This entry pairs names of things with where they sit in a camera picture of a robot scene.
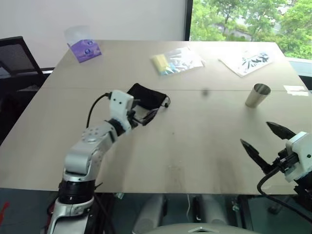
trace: purple box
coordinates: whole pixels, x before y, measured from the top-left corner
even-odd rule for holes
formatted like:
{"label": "purple box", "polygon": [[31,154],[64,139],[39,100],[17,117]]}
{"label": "purple box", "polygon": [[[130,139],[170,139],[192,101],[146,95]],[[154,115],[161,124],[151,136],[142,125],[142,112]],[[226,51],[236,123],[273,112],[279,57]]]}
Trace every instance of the purple box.
{"label": "purple box", "polygon": [[84,62],[102,54],[98,44],[94,40],[80,40],[72,46],[67,45],[79,62]]}

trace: metal cup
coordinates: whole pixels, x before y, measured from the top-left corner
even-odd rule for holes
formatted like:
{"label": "metal cup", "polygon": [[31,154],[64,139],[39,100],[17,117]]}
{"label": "metal cup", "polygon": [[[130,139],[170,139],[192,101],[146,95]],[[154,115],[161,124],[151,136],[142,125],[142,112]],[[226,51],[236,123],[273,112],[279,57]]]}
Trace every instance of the metal cup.
{"label": "metal cup", "polygon": [[255,84],[250,92],[245,105],[251,108],[257,107],[271,92],[269,86],[265,84]]}

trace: white robotic arm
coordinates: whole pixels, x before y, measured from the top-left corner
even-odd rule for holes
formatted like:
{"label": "white robotic arm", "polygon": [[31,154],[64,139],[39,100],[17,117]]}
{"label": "white robotic arm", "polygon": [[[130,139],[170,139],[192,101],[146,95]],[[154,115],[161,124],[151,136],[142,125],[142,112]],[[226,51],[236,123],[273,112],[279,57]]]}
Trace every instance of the white robotic arm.
{"label": "white robotic arm", "polygon": [[114,90],[109,96],[111,119],[96,127],[89,127],[65,157],[63,180],[55,201],[48,228],[52,234],[60,217],[78,216],[89,212],[94,202],[95,180],[105,153],[118,136],[129,133],[136,126],[129,114],[133,96]]}
{"label": "white robotic arm", "polygon": [[278,157],[270,165],[260,155],[259,152],[249,143],[241,140],[247,154],[257,163],[266,174],[257,185],[258,191],[312,223],[312,219],[297,211],[295,208],[267,195],[261,190],[263,183],[270,177],[281,171],[288,182],[295,181],[297,185],[294,190],[298,196],[295,200],[312,211],[312,134],[300,132],[295,134],[288,128],[274,122],[267,122],[269,128],[281,139],[286,139],[286,148],[278,153]]}

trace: black pouch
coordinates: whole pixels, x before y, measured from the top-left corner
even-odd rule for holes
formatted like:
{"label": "black pouch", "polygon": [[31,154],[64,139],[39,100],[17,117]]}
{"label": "black pouch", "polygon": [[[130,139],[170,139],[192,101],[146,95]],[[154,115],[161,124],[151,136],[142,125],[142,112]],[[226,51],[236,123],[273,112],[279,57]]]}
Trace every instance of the black pouch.
{"label": "black pouch", "polygon": [[139,99],[138,105],[147,110],[159,108],[167,97],[166,94],[145,88],[139,83],[135,83],[128,94],[132,95],[134,99]]}

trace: mesh chair back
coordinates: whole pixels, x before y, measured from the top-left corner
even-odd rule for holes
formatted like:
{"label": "mesh chair back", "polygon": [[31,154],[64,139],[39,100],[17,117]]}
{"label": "mesh chair back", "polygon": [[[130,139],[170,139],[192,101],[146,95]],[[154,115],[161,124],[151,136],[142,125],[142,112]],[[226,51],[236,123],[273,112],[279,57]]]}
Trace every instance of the mesh chair back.
{"label": "mesh chair back", "polygon": [[43,76],[23,37],[0,39],[0,67],[12,76],[27,72]]}

